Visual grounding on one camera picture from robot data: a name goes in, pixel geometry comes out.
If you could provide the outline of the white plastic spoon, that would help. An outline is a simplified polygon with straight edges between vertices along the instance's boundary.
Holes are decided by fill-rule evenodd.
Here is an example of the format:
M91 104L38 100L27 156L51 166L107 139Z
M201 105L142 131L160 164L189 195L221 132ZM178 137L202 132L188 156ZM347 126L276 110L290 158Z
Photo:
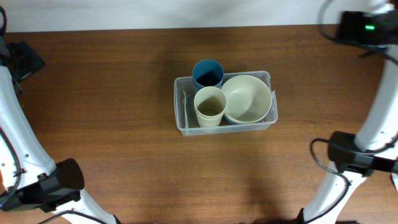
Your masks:
M184 108L184 118L185 118L185 128L189 128L189 122L188 122L188 113L187 113L187 101L188 101L188 96L183 91L184 99L183 99L183 108Z

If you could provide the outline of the blue cup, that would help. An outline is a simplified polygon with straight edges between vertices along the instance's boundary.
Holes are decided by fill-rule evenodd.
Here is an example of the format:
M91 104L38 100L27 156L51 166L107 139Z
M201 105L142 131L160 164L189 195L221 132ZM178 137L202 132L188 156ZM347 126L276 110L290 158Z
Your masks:
M201 60L194 66L192 76L202 85L215 85L224 80L224 69L215 60Z
M215 84L215 85L210 85L210 84L202 85L202 84L200 84L199 82L197 82L195 79L193 79L193 86L194 86L195 93L197 93L197 92L198 92L199 90L201 90L202 88L208 87L208 86L213 86L213 87L216 87L216 88L221 88L222 84L223 84L223 81L220 81L220 82L218 82L218 83Z

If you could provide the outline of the cream cup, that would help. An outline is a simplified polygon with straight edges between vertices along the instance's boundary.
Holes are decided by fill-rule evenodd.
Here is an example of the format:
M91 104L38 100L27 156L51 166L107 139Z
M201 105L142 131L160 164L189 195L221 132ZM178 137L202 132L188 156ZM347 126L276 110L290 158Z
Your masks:
M200 89L194 97L197 115L205 119L218 119L225 113L227 99L220 88L208 86Z
M197 114L198 124L201 128L219 126L222 118L223 114L219 114L217 116L202 116L200 114Z

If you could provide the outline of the blue bowl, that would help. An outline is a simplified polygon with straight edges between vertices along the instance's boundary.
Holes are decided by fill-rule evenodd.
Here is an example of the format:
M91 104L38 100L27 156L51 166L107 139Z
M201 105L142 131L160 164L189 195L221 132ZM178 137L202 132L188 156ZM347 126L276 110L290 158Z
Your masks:
M223 116L223 118L229 123L229 124L253 124L253 123L261 123L264 120L264 117L259 119L259 120L255 120L255 121L238 121L236 119L231 118L230 116L228 116L227 114L225 114Z

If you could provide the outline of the cream bowl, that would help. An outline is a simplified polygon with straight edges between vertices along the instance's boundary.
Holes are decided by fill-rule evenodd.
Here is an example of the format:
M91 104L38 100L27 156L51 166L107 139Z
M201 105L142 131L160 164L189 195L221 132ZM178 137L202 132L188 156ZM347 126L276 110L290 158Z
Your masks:
M237 124L257 123L267 116L267 114L271 111L271 108L272 107L262 108L262 107L253 107L253 106L228 107L225 111L224 116L232 123L237 123Z
M227 99L227 106L262 107L272 106L272 94L269 87L259 78L250 75L238 75L230 78L221 87Z

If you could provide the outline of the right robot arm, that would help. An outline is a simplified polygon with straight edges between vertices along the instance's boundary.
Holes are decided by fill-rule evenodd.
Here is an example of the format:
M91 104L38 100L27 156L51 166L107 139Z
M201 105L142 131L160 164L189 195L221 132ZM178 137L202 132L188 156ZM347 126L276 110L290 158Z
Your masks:
M363 11L343 11L334 35L324 28L330 4L325 1L319 10L319 33L335 44L365 50L365 57L380 56L382 68L357 130L310 141L312 159L326 175L294 223L338 223L354 191L375 171L397 175L397 1L368 1Z

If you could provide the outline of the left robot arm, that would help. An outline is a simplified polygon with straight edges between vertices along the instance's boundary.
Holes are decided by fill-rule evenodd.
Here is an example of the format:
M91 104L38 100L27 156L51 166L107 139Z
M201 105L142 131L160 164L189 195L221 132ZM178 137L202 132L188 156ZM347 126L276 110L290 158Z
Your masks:
M76 160L55 163L46 153L22 111L15 89L40 61L28 45L13 55L1 42L1 211L53 213L45 223L60 217L70 223L119 223L88 194Z

